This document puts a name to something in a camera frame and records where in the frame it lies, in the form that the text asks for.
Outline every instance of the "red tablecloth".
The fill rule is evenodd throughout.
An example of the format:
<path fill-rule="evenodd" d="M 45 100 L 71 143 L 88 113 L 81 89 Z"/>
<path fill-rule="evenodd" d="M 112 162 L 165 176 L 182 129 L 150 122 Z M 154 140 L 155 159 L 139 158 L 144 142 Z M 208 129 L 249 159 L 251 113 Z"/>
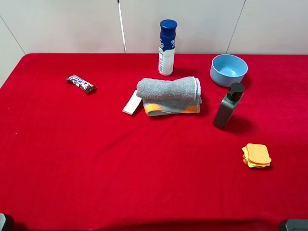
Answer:
<path fill-rule="evenodd" d="M 308 218 L 308 56 L 240 55 L 246 92 L 225 130 L 212 125 L 227 93 L 214 55 L 29 54 L 0 89 L 0 212 L 16 229 L 277 230 Z M 65 78 L 96 85 L 87 95 Z M 198 115 L 148 117 L 123 107 L 143 77 L 195 76 Z M 268 147 L 250 169 L 242 147 Z"/>

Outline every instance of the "light blue bowl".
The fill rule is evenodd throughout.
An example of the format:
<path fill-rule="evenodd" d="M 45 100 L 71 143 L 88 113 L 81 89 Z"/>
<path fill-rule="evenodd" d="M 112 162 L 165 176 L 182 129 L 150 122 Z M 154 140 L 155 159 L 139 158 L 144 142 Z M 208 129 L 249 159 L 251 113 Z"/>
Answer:
<path fill-rule="evenodd" d="M 235 55 L 221 54 L 212 60 L 210 75 L 212 80 L 223 87 L 240 83 L 248 71 L 245 61 Z"/>

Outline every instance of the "folded towel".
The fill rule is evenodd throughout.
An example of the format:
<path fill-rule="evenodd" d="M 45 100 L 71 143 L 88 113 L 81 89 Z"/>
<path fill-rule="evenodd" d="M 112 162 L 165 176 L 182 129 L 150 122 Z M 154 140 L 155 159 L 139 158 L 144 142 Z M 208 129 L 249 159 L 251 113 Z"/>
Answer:
<path fill-rule="evenodd" d="M 174 81 L 144 78 L 137 84 L 137 96 L 143 99 L 194 102 L 200 95 L 200 82 L 195 77 Z"/>
<path fill-rule="evenodd" d="M 185 100 L 149 100 L 143 99 L 143 106 L 148 116 L 160 116 L 178 113 L 199 113 L 201 98 L 195 101 Z"/>

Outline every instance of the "candy bar wrapper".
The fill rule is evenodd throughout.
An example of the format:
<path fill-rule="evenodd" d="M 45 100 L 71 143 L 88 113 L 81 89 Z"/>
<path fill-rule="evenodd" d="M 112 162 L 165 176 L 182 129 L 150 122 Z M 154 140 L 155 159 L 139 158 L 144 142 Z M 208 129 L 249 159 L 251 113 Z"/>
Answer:
<path fill-rule="evenodd" d="M 81 89 L 83 89 L 85 93 L 89 93 L 90 91 L 96 89 L 96 86 L 90 84 L 89 82 L 85 81 L 84 79 L 76 75 L 71 75 L 67 77 L 66 80 L 75 84 L 77 87 L 80 87 Z"/>

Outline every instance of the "white eraser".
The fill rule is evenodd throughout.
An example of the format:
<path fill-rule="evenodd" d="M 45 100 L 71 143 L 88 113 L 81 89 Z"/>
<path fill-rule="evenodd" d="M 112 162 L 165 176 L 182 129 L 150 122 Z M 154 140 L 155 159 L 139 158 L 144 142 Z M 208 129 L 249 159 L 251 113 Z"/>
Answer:
<path fill-rule="evenodd" d="M 142 98 L 138 97 L 137 90 L 134 91 L 133 95 L 131 96 L 129 102 L 126 104 L 126 106 L 123 108 L 123 112 L 127 114 L 133 114 L 138 105 L 140 104 Z"/>

